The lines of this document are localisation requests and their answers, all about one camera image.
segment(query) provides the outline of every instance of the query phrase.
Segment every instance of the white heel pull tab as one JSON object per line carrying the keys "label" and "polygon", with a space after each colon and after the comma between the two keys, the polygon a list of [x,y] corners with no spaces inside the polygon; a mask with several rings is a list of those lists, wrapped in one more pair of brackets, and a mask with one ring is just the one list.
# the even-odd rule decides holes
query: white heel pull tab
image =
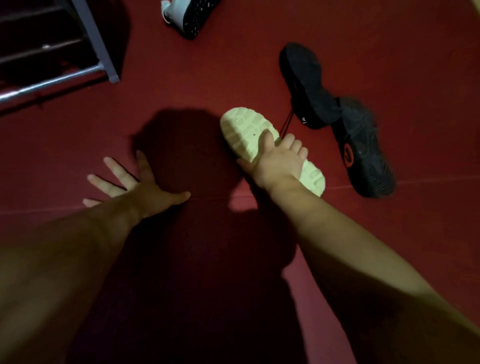
{"label": "white heel pull tab", "polygon": [[170,18],[168,18],[168,16],[165,15],[165,12],[170,7],[170,5],[171,5],[171,3],[170,3],[169,0],[162,0],[162,17],[163,17],[163,20],[165,20],[165,22],[167,24],[170,24],[172,22],[170,20]]}

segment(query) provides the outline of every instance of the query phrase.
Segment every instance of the speckled black shoe sole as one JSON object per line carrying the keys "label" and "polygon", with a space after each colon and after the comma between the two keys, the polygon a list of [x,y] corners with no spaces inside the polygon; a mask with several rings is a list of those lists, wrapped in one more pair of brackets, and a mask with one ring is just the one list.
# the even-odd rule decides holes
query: speckled black shoe sole
{"label": "speckled black shoe sole", "polygon": [[332,124],[353,188],[363,197],[388,196],[395,178],[378,145],[373,113],[356,100],[336,100],[342,119]]}
{"label": "speckled black shoe sole", "polygon": [[183,16],[183,33],[194,39],[220,0],[191,0]]}
{"label": "speckled black shoe sole", "polygon": [[340,108],[322,86],[322,67],[315,54],[298,43],[280,52],[280,70],[292,95],[293,111],[302,124],[320,129],[340,119]]}

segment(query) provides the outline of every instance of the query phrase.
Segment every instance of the yellowish shoe sole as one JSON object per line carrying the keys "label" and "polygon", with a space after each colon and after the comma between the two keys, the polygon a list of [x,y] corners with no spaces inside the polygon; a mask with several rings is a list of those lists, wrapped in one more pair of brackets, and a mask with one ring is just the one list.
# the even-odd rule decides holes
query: yellowish shoe sole
{"label": "yellowish shoe sole", "polygon": [[[280,134],[272,123],[258,112],[247,108],[234,108],[225,113],[220,119],[222,134],[235,154],[252,162],[258,154],[258,138],[268,129],[275,140]],[[308,160],[303,164],[300,182],[317,196],[325,190],[325,177],[312,162]]]}

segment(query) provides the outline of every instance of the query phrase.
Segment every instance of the shoe sole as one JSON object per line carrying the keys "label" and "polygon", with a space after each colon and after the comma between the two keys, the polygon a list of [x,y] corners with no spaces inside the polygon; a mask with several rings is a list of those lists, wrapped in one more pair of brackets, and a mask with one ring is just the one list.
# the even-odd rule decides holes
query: shoe sole
{"label": "shoe sole", "polygon": [[[281,140],[271,122],[262,114],[247,108],[235,108],[225,113],[220,119],[220,128],[233,152],[249,162],[258,154],[258,139],[265,129],[273,134],[276,143]],[[319,197],[325,190],[322,171],[308,160],[303,164],[300,182]]]}
{"label": "shoe sole", "polygon": [[292,106],[303,124],[320,129],[340,119],[340,109],[322,86],[322,67],[311,50],[288,43],[280,52],[279,63],[292,95]]}
{"label": "shoe sole", "polygon": [[363,197],[380,198],[395,190],[395,178],[378,145],[374,116],[361,103],[340,98],[342,119],[332,124],[353,188]]}
{"label": "shoe sole", "polygon": [[183,32],[189,39],[197,36],[220,0],[191,0],[183,16]]}

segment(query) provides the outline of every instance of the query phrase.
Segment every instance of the metal rack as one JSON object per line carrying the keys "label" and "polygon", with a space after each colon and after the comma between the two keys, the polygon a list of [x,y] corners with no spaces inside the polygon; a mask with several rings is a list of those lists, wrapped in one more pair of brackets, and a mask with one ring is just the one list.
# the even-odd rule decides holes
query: metal rack
{"label": "metal rack", "polygon": [[47,40],[41,45],[37,44],[35,47],[29,49],[22,49],[15,51],[12,54],[2,55],[0,56],[0,66],[28,59],[29,57],[54,52],[82,42],[90,43],[95,52],[98,63],[96,65],[78,69],[74,72],[65,73],[57,77],[4,92],[0,94],[0,103],[11,100],[20,95],[30,94],[52,85],[81,78],[96,72],[105,72],[112,83],[120,80],[86,0],[24,0],[24,3],[25,2],[27,4],[24,8],[17,6],[17,9],[15,9],[15,6],[13,6],[14,9],[3,10],[3,14],[0,14],[0,24],[28,21],[28,19],[53,14],[55,12],[67,12],[71,17],[72,22],[78,25],[79,34],[71,39],[62,39],[59,41]]}

